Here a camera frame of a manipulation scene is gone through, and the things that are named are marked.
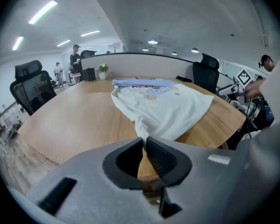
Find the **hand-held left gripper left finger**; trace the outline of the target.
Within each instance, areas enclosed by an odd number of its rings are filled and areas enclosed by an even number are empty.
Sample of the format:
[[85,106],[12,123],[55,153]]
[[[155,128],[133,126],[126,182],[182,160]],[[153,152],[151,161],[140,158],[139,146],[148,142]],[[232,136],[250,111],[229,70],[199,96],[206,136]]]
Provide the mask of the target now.
[[142,139],[77,154],[45,176],[29,199],[67,224],[159,224],[137,178]]

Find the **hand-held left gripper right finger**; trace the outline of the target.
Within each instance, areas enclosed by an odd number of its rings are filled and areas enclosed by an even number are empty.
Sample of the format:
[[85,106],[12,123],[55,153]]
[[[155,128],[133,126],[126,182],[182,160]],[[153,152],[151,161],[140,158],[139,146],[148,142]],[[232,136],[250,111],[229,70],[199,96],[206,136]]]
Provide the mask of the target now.
[[243,150],[149,137],[147,157],[161,179],[159,212],[147,224],[240,224],[236,196]]

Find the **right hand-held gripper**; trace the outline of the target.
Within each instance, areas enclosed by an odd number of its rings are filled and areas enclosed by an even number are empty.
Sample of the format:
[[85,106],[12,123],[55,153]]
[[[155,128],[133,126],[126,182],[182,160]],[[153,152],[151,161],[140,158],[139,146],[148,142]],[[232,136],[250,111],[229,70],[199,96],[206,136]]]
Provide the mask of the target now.
[[236,99],[241,105],[248,103],[245,89],[247,85],[252,82],[252,77],[246,70],[241,69],[239,73],[233,78],[233,80],[234,84],[230,84],[223,88],[220,88],[218,90],[218,94],[230,95],[235,93]]

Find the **white and blue t-shirt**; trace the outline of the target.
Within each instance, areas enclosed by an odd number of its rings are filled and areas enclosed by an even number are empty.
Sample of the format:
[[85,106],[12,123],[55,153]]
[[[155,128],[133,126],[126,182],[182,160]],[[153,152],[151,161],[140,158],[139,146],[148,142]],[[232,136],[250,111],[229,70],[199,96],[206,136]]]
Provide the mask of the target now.
[[114,105],[135,124],[138,137],[176,140],[209,110],[213,96],[162,78],[112,81]]

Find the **person's right forearm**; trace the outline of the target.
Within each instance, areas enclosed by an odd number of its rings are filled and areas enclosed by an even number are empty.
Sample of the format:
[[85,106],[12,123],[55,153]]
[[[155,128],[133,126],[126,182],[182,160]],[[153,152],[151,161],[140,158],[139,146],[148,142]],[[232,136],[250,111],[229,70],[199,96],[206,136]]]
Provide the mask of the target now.
[[254,97],[261,97],[262,93],[260,91],[260,87],[264,80],[257,80],[255,82],[249,83],[245,88],[245,94],[248,99],[254,98]]

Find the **black mesh office chair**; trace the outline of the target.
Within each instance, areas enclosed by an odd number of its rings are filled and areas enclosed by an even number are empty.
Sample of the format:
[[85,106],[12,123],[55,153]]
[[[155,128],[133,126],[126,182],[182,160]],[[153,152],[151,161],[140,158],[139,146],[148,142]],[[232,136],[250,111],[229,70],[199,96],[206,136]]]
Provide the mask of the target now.
[[202,53],[202,60],[193,63],[194,84],[215,94],[219,78],[219,61]]
[[10,84],[10,92],[28,115],[33,115],[56,93],[47,71],[38,60],[16,65],[15,81]]
[[95,50],[83,50],[80,54],[81,58],[87,58],[90,56],[94,56],[97,51]]

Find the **black square holder box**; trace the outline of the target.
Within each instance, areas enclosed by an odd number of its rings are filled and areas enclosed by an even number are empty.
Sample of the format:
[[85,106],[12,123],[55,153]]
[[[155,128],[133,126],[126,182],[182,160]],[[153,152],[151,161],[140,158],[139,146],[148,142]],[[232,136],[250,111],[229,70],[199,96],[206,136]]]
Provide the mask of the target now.
[[96,74],[94,68],[87,68],[82,70],[81,76],[84,81],[90,82],[90,81],[95,81],[96,80]]

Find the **potted white flower plant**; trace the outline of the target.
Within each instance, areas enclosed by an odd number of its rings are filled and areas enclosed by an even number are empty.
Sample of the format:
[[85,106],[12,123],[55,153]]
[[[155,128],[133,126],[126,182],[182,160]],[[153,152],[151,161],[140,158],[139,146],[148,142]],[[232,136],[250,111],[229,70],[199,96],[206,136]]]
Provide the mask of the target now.
[[99,79],[106,80],[108,69],[109,67],[106,63],[100,64],[100,66],[97,69]]

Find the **group of ceiling tube lights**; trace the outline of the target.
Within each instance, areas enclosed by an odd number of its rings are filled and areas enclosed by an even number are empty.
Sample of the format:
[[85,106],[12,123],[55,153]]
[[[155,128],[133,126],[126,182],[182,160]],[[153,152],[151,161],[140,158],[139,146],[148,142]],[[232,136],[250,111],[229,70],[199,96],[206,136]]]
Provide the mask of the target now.
[[12,51],[43,51],[63,49],[67,44],[79,43],[88,36],[100,34],[100,17],[93,11],[77,10],[72,1],[48,1],[28,20],[12,22],[17,31]]

